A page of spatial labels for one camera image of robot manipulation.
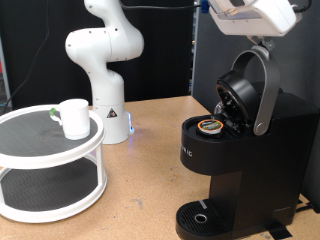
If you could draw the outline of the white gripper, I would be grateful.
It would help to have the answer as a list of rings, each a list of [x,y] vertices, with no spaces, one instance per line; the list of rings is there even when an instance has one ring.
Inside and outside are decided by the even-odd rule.
[[[301,19],[288,0],[208,0],[209,13],[225,35],[244,35],[255,45],[272,51],[272,39],[285,36]]]

